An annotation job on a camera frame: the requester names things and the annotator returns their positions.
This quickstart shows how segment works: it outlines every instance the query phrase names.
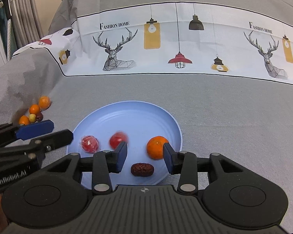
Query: deer head illustration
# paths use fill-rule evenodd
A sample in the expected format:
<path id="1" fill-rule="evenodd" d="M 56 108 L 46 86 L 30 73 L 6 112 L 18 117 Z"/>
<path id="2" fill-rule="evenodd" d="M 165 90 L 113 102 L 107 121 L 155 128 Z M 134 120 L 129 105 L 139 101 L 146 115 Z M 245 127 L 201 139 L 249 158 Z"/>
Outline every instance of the deer head illustration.
<path id="1" fill-rule="evenodd" d="M 124 36 L 122 36 L 122 41 L 117 44 L 117 47 L 115 49 L 111 49 L 110 45 L 107 44 L 107 39 L 105 40 L 105 43 L 101 41 L 100 37 L 103 32 L 101 32 L 101 34 L 98 36 L 98 41 L 93 37 L 93 40 L 96 42 L 96 44 L 100 47 L 105 48 L 105 52 L 108 53 L 108 58 L 103 67 L 104 71 L 129 69 L 132 67 L 130 65 L 132 65 L 134 61 L 121 61 L 117 60 L 116 58 L 116 54 L 123 48 L 123 45 L 131 41 L 138 32 L 137 30 L 135 34 L 132 35 L 132 32 L 130 30 L 127 29 L 127 31 L 129 32 L 129 36 L 126 38 L 126 40 L 124 39 Z"/>
<path id="2" fill-rule="evenodd" d="M 257 39 L 255 42 L 254 42 L 254 40 L 252 40 L 252 37 L 251 37 L 252 33 L 253 33 L 253 31 L 249 34 L 248 37 L 246 36 L 245 32 L 244 32 L 244 35 L 245 35 L 246 39 L 250 42 L 250 44 L 258 49 L 259 54 L 262 57 L 264 57 L 265 67 L 266 67 L 268 74 L 274 78 L 287 79 L 288 75 L 287 75 L 286 71 L 284 69 L 280 69 L 280 68 L 273 66 L 273 64 L 270 61 L 270 59 L 273 55 L 272 52 L 276 51 L 278 49 L 279 41 L 278 41 L 278 44 L 276 44 L 275 40 L 270 35 L 273 40 L 273 46 L 271 46 L 271 44 L 269 42 L 268 51 L 267 51 L 267 53 L 265 53 L 263 51 L 262 47 L 258 44 Z"/>

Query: cherry tomato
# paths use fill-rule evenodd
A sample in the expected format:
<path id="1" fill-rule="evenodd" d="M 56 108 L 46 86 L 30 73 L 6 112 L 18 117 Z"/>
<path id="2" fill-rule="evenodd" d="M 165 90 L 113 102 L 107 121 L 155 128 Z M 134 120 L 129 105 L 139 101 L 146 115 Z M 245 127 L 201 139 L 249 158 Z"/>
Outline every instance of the cherry tomato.
<path id="1" fill-rule="evenodd" d="M 110 146 L 112 149 L 116 149 L 121 142 L 128 143 L 128 137 L 124 132 L 116 132 L 110 138 Z"/>
<path id="2" fill-rule="evenodd" d="M 99 151 L 99 142 L 93 135 L 86 135 L 81 139 L 81 147 L 87 153 L 96 153 Z"/>

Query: antler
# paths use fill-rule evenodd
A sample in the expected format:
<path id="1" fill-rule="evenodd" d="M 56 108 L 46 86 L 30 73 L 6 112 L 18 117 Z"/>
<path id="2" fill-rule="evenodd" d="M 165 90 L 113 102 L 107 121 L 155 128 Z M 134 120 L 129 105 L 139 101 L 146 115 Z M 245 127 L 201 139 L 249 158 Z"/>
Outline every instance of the antler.
<path id="1" fill-rule="evenodd" d="M 98 46 L 101 46 L 103 48 L 109 49 L 110 48 L 110 45 L 107 44 L 107 38 L 105 40 L 105 44 L 103 42 L 101 42 L 100 37 L 101 37 L 102 33 L 103 32 L 101 32 L 101 34 L 98 36 L 98 41 L 96 41 L 96 39 L 92 36 L 93 37 L 93 40 L 94 40 L 95 43 L 97 43 Z"/>
<path id="2" fill-rule="evenodd" d="M 138 29 L 137 29 L 137 31 L 135 32 L 134 35 L 132 35 L 132 32 L 130 30 L 127 29 L 127 31 L 129 31 L 129 36 L 127 37 L 126 40 L 124 40 L 124 36 L 123 35 L 121 36 L 122 40 L 121 40 L 121 42 L 119 42 L 119 44 L 117 44 L 117 47 L 115 48 L 116 52 L 118 52 L 118 51 L 120 51 L 122 49 L 121 48 L 122 45 L 124 45 L 127 42 L 131 41 L 135 37 L 135 35 L 138 32 Z"/>
<path id="3" fill-rule="evenodd" d="M 268 52 L 267 54 L 270 54 L 272 51 L 276 51 L 278 49 L 278 46 L 279 46 L 279 41 L 278 41 L 278 44 L 276 45 L 276 42 L 275 40 L 273 39 L 273 37 L 271 36 L 272 40 L 273 40 L 273 47 L 271 47 L 271 44 L 269 42 L 269 46 L 270 48 L 268 48 Z"/>
<path id="4" fill-rule="evenodd" d="M 252 40 L 251 35 L 252 35 L 253 31 L 251 31 L 251 33 L 249 34 L 249 38 L 246 37 L 246 34 L 244 32 L 244 36 L 246 37 L 246 39 L 251 43 L 251 45 L 253 45 L 254 47 L 256 47 L 258 50 L 260 50 L 261 52 L 264 52 L 262 47 L 258 44 L 257 39 L 256 39 L 256 43 L 254 43 L 254 40 Z"/>

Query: plastic plate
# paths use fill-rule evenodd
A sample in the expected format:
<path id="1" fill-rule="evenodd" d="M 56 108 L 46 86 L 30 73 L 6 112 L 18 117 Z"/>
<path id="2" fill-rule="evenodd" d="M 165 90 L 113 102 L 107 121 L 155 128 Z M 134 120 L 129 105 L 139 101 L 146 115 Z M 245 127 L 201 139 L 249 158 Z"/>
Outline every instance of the plastic plate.
<path id="1" fill-rule="evenodd" d="M 109 139 L 117 131 L 125 132 L 129 142 L 122 171 L 110 173 L 113 189 L 116 185 L 155 185 L 168 175 L 164 160 L 153 160 L 146 152 L 146 144 L 152 137 L 163 136 L 175 151 L 182 149 L 181 129 L 169 112 L 147 102 L 123 101 L 101 107 L 85 117 L 74 129 L 74 140 L 67 146 L 66 154 L 78 152 L 81 157 L 92 156 L 80 146 L 80 140 L 85 135 L 96 137 L 100 150 L 112 150 Z M 153 175 L 133 176 L 130 168 L 135 163 L 153 165 Z M 83 173 L 81 184 L 91 189 L 91 178 L 91 173 Z"/>

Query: small orange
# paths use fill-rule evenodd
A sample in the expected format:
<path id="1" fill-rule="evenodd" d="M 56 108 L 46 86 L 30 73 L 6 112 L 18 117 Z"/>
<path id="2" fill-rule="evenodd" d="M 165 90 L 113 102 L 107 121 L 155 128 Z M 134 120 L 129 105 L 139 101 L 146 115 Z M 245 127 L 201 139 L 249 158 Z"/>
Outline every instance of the small orange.
<path id="1" fill-rule="evenodd" d="M 36 115 L 37 113 L 39 113 L 40 112 L 40 107 L 39 107 L 39 105 L 32 105 L 31 107 L 30 107 L 30 109 L 29 109 L 29 113 L 30 114 L 34 114 L 34 115 Z"/>
<path id="2" fill-rule="evenodd" d="M 24 125 L 29 125 L 30 122 L 29 122 L 29 119 L 27 116 L 23 115 L 22 117 L 20 117 L 18 123 L 21 125 L 21 124 L 24 124 Z"/>
<path id="3" fill-rule="evenodd" d="M 163 158 L 163 145 L 168 143 L 168 140 L 162 136 L 156 136 L 149 140 L 146 150 L 150 158 L 158 160 Z"/>
<path id="4" fill-rule="evenodd" d="M 39 103 L 38 103 L 39 107 L 43 110 L 48 109 L 49 106 L 51 105 L 51 100 L 49 97 L 47 96 L 42 96 L 39 99 Z"/>

